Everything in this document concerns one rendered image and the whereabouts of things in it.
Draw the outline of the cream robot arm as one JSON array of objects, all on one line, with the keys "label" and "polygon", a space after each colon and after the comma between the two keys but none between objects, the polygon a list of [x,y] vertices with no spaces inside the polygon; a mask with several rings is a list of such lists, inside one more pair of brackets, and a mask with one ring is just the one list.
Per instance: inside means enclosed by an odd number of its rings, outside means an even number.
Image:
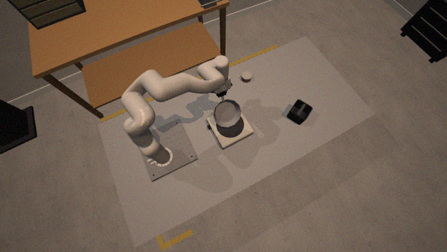
[{"label": "cream robot arm", "polygon": [[[147,161],[154,161],[151,165],[168,166],[172,162],[173,153],[152,135],[149,127],[155,121],[155,112],[143,95],[148,92],[154,100],[164,102],[186,92],[208,94],[216,91],[228,80],[229,60],[223,55],[216,56],[199,65],[197,72],[204,80],[212,81],[204,81],[183,72],[163,78],[156,70],[147,70],[121,96],[121,103],[131,116],[125,120],[123,129],[139,150],[150,157]],[[131,122],[133,119],[134,122]]]}]

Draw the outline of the red round tin with beige lid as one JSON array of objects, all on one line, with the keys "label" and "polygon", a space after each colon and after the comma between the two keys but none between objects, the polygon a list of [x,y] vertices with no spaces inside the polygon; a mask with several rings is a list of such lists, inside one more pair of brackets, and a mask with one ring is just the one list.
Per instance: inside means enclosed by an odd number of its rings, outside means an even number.
[{"label": "red round tin with beige lid", "polygon": [[248,71],[245,71],[241,75],[241,80],[245,83],[248,83],[251,81],[251,77],[252,77],[251,73]]}]

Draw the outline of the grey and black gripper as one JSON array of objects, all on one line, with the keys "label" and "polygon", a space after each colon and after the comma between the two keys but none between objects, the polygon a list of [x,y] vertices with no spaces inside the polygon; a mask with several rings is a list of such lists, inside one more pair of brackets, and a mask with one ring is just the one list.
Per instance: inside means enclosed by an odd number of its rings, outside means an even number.
[{"label": "grey and black gripper", "polygon": [[218,97],[220,97],[219,93],[221,93],[221,92],[224,92],[226,95],[227,91],[231,88],[231,86],[232,86],[232,83],[231,83],[230,76],[229,76],[228,80],[226,82],[224,82],[224,84],[221,88],[219,88],[216,91],[213,91],[211,93],[215,93]]}]

